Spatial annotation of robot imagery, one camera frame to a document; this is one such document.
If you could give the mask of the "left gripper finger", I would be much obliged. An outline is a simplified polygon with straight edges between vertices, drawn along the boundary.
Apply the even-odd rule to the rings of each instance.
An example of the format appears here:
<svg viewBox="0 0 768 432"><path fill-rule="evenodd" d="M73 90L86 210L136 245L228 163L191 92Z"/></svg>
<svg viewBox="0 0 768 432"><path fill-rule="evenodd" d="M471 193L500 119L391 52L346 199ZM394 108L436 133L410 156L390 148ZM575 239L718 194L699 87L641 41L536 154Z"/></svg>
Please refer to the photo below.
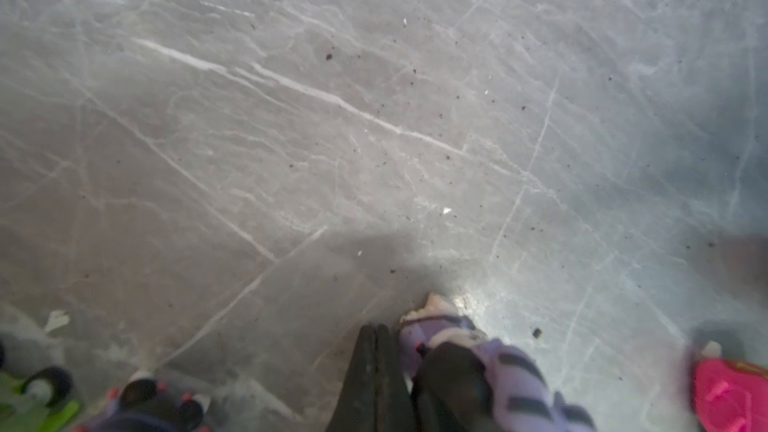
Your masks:
<svg viewBox="0 0 768 432"><path fill-rule="evenodd" d="M396 342L382 324L358 334L327 432L415 431L417 419Z"/></svg>

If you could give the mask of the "light purple figure toy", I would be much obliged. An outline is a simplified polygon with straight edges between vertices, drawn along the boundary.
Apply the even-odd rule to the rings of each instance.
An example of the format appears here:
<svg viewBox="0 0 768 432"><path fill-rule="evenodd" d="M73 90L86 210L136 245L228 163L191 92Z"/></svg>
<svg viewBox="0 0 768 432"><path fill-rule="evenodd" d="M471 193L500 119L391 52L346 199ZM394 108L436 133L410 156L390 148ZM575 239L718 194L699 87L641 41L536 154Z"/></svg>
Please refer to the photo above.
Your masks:
<svg viewBox="0 0 768 432"><path fill-rule="evenodd" d="M72 431L210 431L205 424L210 403L204 394L174 395L153 372L139 370L124 386L109 389L104 409Z"/></svg>

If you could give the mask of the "green orange toy car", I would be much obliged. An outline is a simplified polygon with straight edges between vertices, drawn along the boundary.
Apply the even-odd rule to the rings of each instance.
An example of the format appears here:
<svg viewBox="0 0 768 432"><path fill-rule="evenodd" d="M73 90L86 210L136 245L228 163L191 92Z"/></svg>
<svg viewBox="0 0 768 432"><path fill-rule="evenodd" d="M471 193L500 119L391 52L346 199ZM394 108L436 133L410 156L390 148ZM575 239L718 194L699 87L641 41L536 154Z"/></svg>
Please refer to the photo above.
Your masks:
<svg viewBox="0 0 768 432"><path fill-rule="evenodd" d="M6 370L6 350L1 345L1 432L62 431L80 413L74 398L71 374L49 366L26 377Z"/></svg>

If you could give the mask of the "pink green toy car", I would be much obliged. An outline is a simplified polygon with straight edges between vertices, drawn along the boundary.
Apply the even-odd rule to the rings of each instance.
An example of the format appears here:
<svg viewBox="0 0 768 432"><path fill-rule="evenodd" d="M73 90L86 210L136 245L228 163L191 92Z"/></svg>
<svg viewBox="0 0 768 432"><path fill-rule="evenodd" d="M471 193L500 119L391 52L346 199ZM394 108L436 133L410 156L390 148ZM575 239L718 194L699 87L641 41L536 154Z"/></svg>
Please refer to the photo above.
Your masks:
<svg viewBox="0 0 768 432"><path fill-rule="evenodd" d="M767 432L767 369L707 342L692 364L692 405L707 432Z"/></svg>

